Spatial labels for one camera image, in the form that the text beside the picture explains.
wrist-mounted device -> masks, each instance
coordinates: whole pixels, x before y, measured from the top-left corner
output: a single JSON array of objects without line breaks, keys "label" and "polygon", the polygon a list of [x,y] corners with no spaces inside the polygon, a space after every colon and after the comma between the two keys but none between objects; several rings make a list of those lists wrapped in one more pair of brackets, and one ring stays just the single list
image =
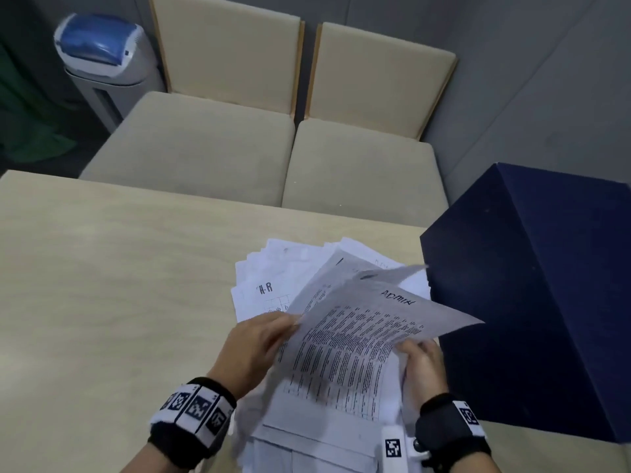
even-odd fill
[{"label": "wrist-mounted device", "polygon": [[471,408],[451,394],[437,395],[424,403],[415,433],[414,449],[432,454],[423,466],[436,472],[447,473],[471,453],[491,454],[486,434]]},{"label": "wrist-mounted device", "polygon": [[150,420],[149,443],[183,469],[213,456],[222,446],[237,401],[205,376],[178,388]]}]

stack of papers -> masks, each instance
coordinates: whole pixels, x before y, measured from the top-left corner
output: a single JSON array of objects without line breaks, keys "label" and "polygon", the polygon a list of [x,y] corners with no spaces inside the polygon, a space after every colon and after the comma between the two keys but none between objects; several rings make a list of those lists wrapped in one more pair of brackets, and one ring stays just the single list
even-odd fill
[{"label": "stack of papers", "polygon": [[381,426],[405,423],[405,357],[392,346],[479,322],[429,300],[424,266],[405,267],[349,238],[324,246],[269,239],[236,271],[239,322],[274,310],[303,314],[265,381],[237,406],[244,473],[375,473]]}]

trash can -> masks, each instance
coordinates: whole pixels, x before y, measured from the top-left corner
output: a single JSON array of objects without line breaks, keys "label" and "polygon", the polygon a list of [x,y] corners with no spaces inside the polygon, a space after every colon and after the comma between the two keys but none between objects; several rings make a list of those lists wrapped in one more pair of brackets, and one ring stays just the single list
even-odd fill
[{"label": "trash can", "polygon": [[151,43],[137,24],[74,13],[54,39],[68,76],[110,132],[145,93],[165,90]]}]

hand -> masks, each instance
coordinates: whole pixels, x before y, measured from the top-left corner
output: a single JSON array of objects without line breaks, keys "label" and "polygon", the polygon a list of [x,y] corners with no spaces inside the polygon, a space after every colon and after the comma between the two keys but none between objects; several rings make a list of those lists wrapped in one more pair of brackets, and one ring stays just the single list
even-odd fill
[{"label": "hand", "polygon": [[276,311],[238,323],[206,376],[243,398],[263,381],[280,346],[298,330],[299,317]]},{"label": "hand", "polygon": [[442,350],[436,342],[428,340],[417,345],[415,341],[407,339],[396,348],[409,356],[405,370],[406,381],[410,383],[417,410],[430,398],[449,391]]}]

chair backrest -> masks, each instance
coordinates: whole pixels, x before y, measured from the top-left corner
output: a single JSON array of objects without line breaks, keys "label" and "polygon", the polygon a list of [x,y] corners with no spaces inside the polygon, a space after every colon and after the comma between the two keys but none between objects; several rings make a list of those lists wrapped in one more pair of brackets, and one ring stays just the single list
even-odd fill
[{"label": "chair backrest", "polygon": [[169,92],[291,114],[300,18],[225,0],[153,0]]},{"label": "chair backrest", "polygon": [[453,53],[334,23],[315,51],[307,116],[417,139],[456,66]]}]

